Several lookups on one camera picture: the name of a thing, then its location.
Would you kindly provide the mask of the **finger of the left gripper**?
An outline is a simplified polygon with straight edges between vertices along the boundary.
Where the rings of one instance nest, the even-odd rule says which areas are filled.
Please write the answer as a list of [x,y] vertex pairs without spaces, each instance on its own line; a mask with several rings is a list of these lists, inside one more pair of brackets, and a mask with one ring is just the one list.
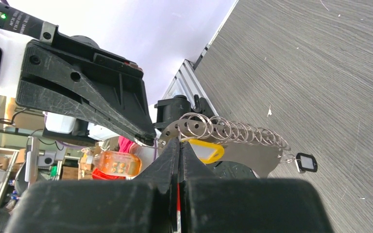
[[16,103],[104,126],[153,145],[143,72],[96,48],[76,56],[49,45],[26,45]]

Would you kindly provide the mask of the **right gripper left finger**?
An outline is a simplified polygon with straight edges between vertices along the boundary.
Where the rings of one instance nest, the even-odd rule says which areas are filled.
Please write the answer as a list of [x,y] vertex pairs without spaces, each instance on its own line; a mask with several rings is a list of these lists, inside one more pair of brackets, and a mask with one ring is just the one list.
[[171,233],[177,227],[180,141],[132,180],[33,184],[21,196],[7,233]]

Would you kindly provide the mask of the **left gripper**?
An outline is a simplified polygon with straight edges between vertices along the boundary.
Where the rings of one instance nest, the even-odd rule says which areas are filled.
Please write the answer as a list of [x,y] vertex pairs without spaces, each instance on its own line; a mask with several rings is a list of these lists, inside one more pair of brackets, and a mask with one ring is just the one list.
[[0,2],[0,29],[52,42],[58,26]]

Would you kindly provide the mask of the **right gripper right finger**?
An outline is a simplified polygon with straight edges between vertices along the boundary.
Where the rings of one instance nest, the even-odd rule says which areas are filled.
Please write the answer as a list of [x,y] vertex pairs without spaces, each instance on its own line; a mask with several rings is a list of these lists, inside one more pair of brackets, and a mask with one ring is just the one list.
[[321,198],[299,179],[226,179],[215,175],[191,145],[179,153],[184,233],[331,233]]

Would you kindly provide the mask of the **metal key holder red handle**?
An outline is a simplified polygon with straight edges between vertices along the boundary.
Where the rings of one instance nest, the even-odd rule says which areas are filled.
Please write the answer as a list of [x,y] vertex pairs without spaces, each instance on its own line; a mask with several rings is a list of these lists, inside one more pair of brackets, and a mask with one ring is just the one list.
[[268,128],[226,120],[220,116],[208,117],[187,113],[161,129],[158,144],[163,146],[171,138],[194,138],[224,147],[223,157],[209,164],[243,167],[256,178],[267,178],[279,164],[295,162],[289,143]]

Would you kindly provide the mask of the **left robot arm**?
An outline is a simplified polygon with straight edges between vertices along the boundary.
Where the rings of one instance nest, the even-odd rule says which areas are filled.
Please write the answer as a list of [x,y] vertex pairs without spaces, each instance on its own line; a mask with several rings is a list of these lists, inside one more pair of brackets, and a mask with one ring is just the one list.
[[59,27],[0,2],[0,95],[23,110],[47,113],[42,134],[68,146],[93,146],[122,135],[152,146],[164,144],[185,114],[212,117],[198,95],[159,100],[156,122],[147,109],[143,71],[89,37],[68,36]]

